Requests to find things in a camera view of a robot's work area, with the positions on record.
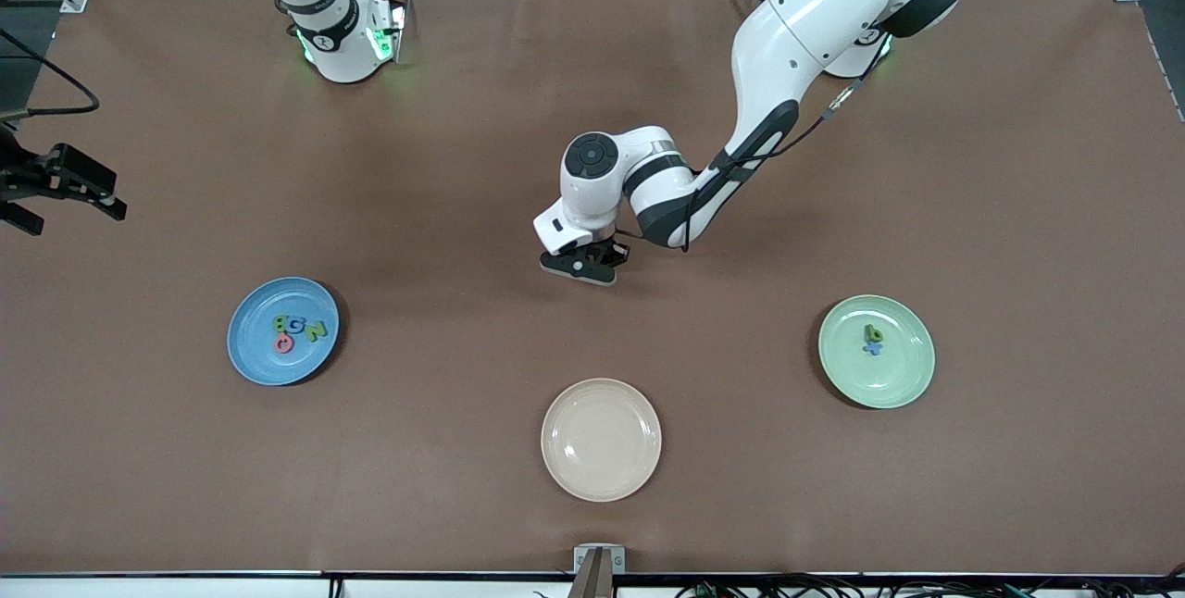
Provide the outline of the beige plate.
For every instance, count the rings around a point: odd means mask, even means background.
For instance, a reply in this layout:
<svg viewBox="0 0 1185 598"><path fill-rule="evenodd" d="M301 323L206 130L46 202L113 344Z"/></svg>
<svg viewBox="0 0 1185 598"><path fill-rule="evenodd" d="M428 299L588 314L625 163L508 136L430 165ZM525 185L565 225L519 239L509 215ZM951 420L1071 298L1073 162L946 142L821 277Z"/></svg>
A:
<svg viewBox="0 0 1185 598"><path fill-rule="evenodd" d="M629 382L571 384L542 422L542 458L555 484L589 504L611 504L647 484L662 455L655 406Z"/></svg>

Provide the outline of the blue plate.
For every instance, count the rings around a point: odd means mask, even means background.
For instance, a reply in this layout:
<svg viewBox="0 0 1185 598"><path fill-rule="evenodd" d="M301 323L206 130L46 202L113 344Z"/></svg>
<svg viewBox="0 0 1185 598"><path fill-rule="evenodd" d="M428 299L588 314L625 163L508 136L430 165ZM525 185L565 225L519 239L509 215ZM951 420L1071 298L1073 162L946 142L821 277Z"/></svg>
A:
<svg viewBox="0 0 1185 598"><path fill-rule="evenodd" d="M306 324L324 320L329 337L318 343L302 335L293 337L290 353L273 349L278 332L271 321L278 315L302 317ZM268 387L289 386L318 374L329 364L339 343L342 315L329 289L302 277L271 279L246 294L233 310L226 332L226 354L243 378Z"/></svg>

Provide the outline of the green plate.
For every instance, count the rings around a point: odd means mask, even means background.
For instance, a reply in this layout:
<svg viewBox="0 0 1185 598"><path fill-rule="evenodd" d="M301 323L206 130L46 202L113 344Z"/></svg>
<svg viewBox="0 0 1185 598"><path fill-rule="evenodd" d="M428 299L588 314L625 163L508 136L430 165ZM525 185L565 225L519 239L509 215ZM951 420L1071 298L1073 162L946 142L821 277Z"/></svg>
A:
<svg viewBox="0 0 1185 598"><path fill-rule="evenodd" d="M865 324L883 332L880 356L863 351ZM830 382L867 409L899 409L918 399L934 378L935 345L911 308L875 294L841 300L826 311L816 336L818 361Z"/></svg>

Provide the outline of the brown table cover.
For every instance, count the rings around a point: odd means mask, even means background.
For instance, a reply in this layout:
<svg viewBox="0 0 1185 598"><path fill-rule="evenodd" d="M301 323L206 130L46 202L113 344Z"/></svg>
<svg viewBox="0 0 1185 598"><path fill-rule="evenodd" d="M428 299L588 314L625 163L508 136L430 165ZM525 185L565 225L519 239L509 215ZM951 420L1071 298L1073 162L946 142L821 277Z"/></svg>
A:
<svg viewBox="0 0 1185 598"><path fill-rule="evenodd" d="M111 221L0 226L0 572L1160 574L1185 562L1185 124L1136 5L961 0L899 41L687 253L542 271L577 134L656 124L702 167L735 118L741 0L415 0L406 66L322 81L273 0L92 0L51 57L97 112L36 118L118 173ZM329 364L226 354L302 277ZM818 361L875 294L935 345L899 409ZM662 455L611 504L542 422L629 382Z"/></svg>

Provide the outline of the white table edge rail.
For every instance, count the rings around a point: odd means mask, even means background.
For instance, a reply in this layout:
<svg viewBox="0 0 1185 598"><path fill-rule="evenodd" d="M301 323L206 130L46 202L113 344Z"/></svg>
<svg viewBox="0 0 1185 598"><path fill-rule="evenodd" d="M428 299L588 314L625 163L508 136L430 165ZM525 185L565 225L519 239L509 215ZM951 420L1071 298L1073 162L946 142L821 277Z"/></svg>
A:
<svg viewBox="0 0 1185 598"><path fill-rule="evenodd" d="M107 571L0 574L0 598L566 598L562 571ZM674 572L617 576L617 598L1185 598L1165 574Z"/></svg>

